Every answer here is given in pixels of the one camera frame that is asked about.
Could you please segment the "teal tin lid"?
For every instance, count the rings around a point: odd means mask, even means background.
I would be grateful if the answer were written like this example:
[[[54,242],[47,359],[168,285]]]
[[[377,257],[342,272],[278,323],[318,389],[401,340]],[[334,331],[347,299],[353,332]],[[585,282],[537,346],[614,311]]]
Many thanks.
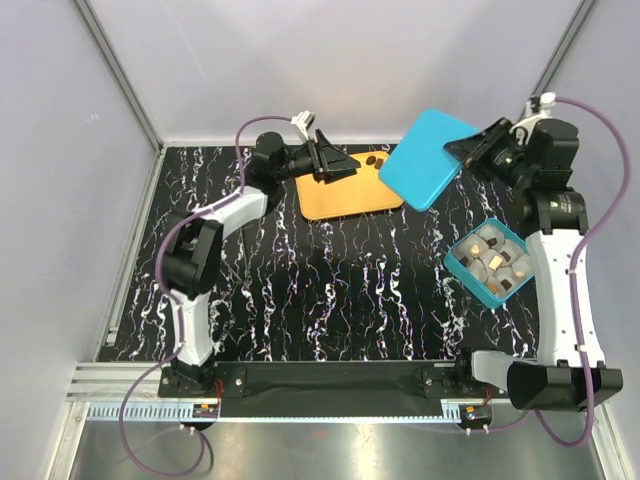
[[[444,145],[478,132],[451,115],[428,109],[384,162],[379,179],[414,210],[426,211],[462,169]]]

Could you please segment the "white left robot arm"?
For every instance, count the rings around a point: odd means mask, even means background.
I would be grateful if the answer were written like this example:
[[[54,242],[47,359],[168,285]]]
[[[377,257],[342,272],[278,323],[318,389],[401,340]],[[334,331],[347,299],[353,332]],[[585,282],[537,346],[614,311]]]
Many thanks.
[[[355,175],[359,168],[360,162],[332,145],[321,130],[297,147],[286,145],[276,132],[266,132],[243,165],[236,190],[172,217],[156,259],[156,281],[169,298],[174,322],[168,371],[181,377],[190,393],[206,395],[216,382],[209,303],[224,240],[273,211],[285,181],[309,175],[316,182],[331,183]]]

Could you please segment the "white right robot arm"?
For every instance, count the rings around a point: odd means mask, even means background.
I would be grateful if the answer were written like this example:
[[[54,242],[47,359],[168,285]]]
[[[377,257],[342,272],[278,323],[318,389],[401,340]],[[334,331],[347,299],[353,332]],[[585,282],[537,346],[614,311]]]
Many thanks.
[[[584,197],[568,184],[578,148],[577,128],[554,118],[518,126],[500,119],[444,146],[474,174],[512,189],[539,313],[535,359],[475,351],[453,374],[463,395],[476,396],[491,384],[519,410],[585,412],[623,387],[621,371],[606,365],[593,325],[586,276],[593,229]]]

